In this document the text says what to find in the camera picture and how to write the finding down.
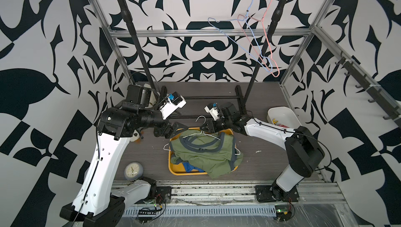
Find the blue tank top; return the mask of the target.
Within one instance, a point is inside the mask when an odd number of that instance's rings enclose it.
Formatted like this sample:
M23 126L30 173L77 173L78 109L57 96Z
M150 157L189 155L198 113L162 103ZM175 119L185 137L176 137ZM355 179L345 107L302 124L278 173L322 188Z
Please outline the blue tank top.
M197 167L191 165L191 164L188 163L188 162L183 162L182 165L183 165L183 167L184 167L186 173L191 173L191 172L193 172L193 171L196 171L196 172L204 172L202 169L197 168Z

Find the white wire hanger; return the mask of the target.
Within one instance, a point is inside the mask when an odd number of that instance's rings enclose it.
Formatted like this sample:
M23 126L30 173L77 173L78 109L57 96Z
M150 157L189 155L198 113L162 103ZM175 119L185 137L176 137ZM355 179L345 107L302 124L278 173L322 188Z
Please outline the white wire hanger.
M196 121L198 121L199 118L203 118L204 122L206 123L206 117L205 116L203 116L203 115L198 116ZM187 130L189 130L189 128L187 128L187 129L184 129L184 128L179 129L178 134L175 135L175 136L179 137L183 132L185 132ZM210 136L210 137L213 137L213 138L215 138L217 140L220 140L220 138L218 138L218 137L216 137L216 136L214 136L214 135L212 135L210 133L205 133L204 131L201 131L201 130L199 130L199 133L189 134L189 135L187 135L187 136L185 136L183 138L190 137L192 135L205 135L205 136ZM168 146L168 144L164 145L163 150L171 151L171 149L167 149L166 146ZM240 154L241 154L241 151L237 147L235 147L235 156L239 156Z

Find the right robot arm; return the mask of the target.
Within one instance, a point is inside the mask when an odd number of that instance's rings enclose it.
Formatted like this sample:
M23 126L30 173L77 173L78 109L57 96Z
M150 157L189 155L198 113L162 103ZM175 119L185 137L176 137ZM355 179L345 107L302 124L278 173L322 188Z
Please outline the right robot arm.
M286 151L287 167L272 185L256 193L258 202L270 203L287 199L303 179L313 174L325 157L318 140L304 126L296 129L275 126L249 115L247 111L237 110L230 102L221 106L210 103L204 110L212 118L207 119L200 127L202 131L217 133L231 129L244 136L268 141Z

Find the blue wire hanger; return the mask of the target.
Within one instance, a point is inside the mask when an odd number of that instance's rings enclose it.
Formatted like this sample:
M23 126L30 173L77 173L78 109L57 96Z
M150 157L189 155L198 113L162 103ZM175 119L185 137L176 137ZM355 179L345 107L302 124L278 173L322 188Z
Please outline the blue wire hanger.
M273 69L269 66L272 63L272 60L269 57L265 56L264 53L262 53L262 47L257 42L254 30L249 25L249 21L250 20L255 20L257 22L263 23L266 13L264 13L264 15L263 15L263 17L261 19L256 19L256 18L250 16L250 10L251 10L251 8L253 6L253 3L254 3L254 0L251 0L250 4L248 5L248 7L247 7L247 9L245 11L245 13L244 14L239 14L237 16L237 18L227 19L227 20L217 20L217 19L215 19L213 17L209 17L207 19L207 22L208 22L208 24L210 26L212 26L214 29L216 29L219 33L223 34L229 40L234 42L239 48L241 48L253 60L255 60L257 62L257 64L260 67L262 67L265 71L267 71L268 73L272 73ZM219 24L221 22L229 22L229 23L231 23L233 21L237 22L238 25L240 26L240 30L241 30L242 36L245 36L245 38L247 39L248 43L251 46L250 50L246 50L243 46L238 44L234 39L232 39L227 33L223 32L223 30L217 26L217 24Z

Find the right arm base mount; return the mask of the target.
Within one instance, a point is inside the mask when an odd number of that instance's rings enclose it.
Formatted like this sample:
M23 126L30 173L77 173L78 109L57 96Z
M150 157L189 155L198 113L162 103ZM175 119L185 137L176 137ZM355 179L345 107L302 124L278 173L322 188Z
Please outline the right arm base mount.
M296 187L286 192L277 184L272 185L256 185L255 195L259 203L287 202L290 198L297 200L299 196Z

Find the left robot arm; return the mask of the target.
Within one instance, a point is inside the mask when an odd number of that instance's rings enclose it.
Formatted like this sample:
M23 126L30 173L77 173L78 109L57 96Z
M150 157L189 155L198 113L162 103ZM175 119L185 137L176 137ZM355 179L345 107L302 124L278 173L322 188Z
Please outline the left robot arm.
M153 128L155 137L166 139L187 130L187 126L168 120L186 105L185 98L170 93L150 107L151 94L148 87L129 85L126 98L102 112L85 180L74 201L62 207L61 218L82 222L85 227L115 227L125 208L148 198L155 190L153 180L144 178L115 193L111 191L122 155L133 137L141 137L141 129Z

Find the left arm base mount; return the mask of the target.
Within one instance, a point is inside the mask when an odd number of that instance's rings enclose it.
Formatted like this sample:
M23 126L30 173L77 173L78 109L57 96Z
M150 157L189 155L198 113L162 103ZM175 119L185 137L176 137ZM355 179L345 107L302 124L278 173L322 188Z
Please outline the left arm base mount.
M171 186L157 185L156 180L146 177L141 177L140 180L148 182L150 184L150 191L145 199L141 199L137 202L138 204L150 204L150 202L153 200L156 202L156 204L164 204L171 201Z

